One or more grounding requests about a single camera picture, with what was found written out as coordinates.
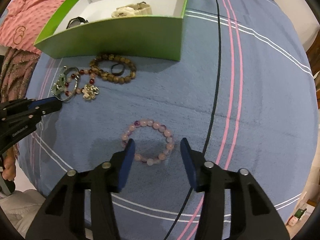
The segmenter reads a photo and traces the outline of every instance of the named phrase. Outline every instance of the bed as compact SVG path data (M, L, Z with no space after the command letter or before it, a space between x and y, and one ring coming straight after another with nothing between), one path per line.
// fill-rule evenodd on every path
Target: bed
M167 125L176 142L187 137L194 150L222 168L247 168L282 219L289 218L317 144L316 93L308 59L274 0L217 2L218 7L216 0L188 0L180 62L129 57L138 69L134 81L117 85L97 79L100 94L95 100L72 98L60 112L44 116L37 131L19 143L19 164L44 196L66 171L86 171L109 160L122 150L126 127L151 118ZM42 54L27 97L51 96L63 66L88 68L94 57L52 59ZM137 150L149 156L165 146L148 129L137 130L132 138ZM126 187L113 195L121 238L162 240L189 188L178 143L159 165L134 162ZM194 238L202 196L191 194L168 239ZM88 200L85 219L90 224ZM228 237L229 201L225 210Z

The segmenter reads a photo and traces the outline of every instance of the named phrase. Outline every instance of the wristwatch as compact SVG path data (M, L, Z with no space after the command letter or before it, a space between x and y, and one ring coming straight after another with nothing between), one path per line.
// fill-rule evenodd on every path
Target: wristwatch
M88 21L82 17L77 17L77 18L73 18L69 21L68 25L67 25L67 29L71 28L71 27L75 27L80 25L81 23L88 23Z

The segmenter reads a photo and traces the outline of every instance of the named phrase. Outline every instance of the pink blanket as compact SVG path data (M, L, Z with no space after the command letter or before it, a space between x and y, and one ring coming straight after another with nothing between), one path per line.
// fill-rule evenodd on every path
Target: pink blanket
M6 18L0 25L0 45L41 54L33 43L64 1L13 0L8 6Z

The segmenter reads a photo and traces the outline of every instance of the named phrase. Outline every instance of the patterned fabric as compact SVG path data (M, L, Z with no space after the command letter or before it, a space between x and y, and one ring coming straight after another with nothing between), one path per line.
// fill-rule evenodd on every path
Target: patterned fabric
M40 55L9 48L1 68L0 101L6 102L26 95L29 81Z
M36 54L33 46L44 25L65 0L13 0L0 26L0 44Z

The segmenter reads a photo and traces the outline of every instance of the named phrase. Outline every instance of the blue gripper pad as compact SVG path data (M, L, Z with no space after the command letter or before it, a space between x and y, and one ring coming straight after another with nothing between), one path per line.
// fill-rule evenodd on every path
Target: blue gripper pad
M124 188L125 184L127 183L127 179L132 166L135 151L136 151L136 147L135 147L134 140L130 139L127 143L126 148L124 149L125 156L118 172L118 191L119 192Z
M191 148L186 138L183 138L180 142L180 152L183 160L184 168L188 176L190 186L196 190L197 189L197 175L196 167L191 158Z

